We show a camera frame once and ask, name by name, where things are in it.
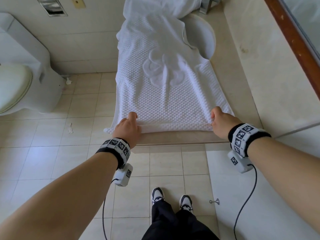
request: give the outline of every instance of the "beige tile floor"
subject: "beige tile floor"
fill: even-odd
[[[0,116],[0,222],[38,190],[91,157],[109,134],[115,73],[73,75],[52,113],[23,109]],[[105,205],[108,239],[141,239],[151,222],[150,192],[163,188],[174,211],[182,194],[194,214],[219,234],[204,145],[133,149],[127,187],[112,185]],[[102,206],[82,240],[103,240]]]

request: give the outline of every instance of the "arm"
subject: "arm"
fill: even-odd
[[[214,133],[224,139],[242,123],[220,107],[211,117]],[[320,159],[269,137],[254,140],[248,156],[286,203],[320,233]]]
[[[113,136],[131,148],[141,129],[136,113],[117,125]],[[0,225],[0,239],[78,239],[98,212],[118,160],[99,152],[44,187]]]

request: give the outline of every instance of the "hand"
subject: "hand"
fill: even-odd
[[[228,140],[230,130],[238,124],[243,123],[237,117],[229,113],[223,113],[219,106],[211,110],[211,118],[214,121],[211,123],[213,132],[220,138]]]
[[[141,127],[137,125],[137,118],[137,113],[130,112],[128,118],[122,119],[112,134],[113,137],[126,140],[131,149],[137,145],[141,134]]]

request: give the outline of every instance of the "forearm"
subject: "forearm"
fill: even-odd
[[[287,204],[320,233],[320,159],[269,137],[253,141],[248,156]]]
[[[95,154],[24,203],[2,223],[0,238],[78,239],[106,197],[117,166],[113,154]]]

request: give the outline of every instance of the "shoe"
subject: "shoe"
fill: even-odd
[[[152,205],[154,205],[155,202],[159,200],[165,200],[165,194],[162,192],[160,187],[156,187],[152,190],[152,193],[151,193]]]
[[[187,210],[193,214],[192,200],[189,195],[182,195],[179,200],[180,210]]]

